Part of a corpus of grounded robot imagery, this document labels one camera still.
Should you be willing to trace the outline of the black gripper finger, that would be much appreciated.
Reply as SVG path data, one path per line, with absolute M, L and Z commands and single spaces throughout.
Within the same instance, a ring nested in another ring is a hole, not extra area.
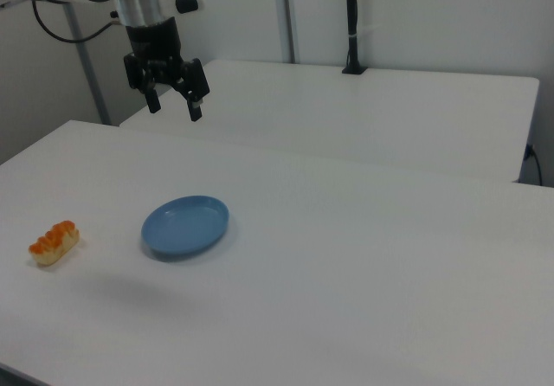
M 195 58 L 182 61 L 171 82 L 171 87 L 186 100 L 190 120 L 198 121 L 202 116 L 203 98 L 210 92 L 209 84 L 203 71 L 202 63 Z
M 144 95 L 150 113 L 157 113 L 161 109 L 161 104 L 151 70 L 144 69 L 140 59 L 134 54 L 124 57 L 124 65 L 130 88 Z

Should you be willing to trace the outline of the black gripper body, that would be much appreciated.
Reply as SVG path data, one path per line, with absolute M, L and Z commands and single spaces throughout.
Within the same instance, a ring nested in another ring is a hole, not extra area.
M 148 27 L 127 27 L 132 52 L 149 68 L 156 84 L 171 85 L 181 57 L 181 42 L 174 17 Z

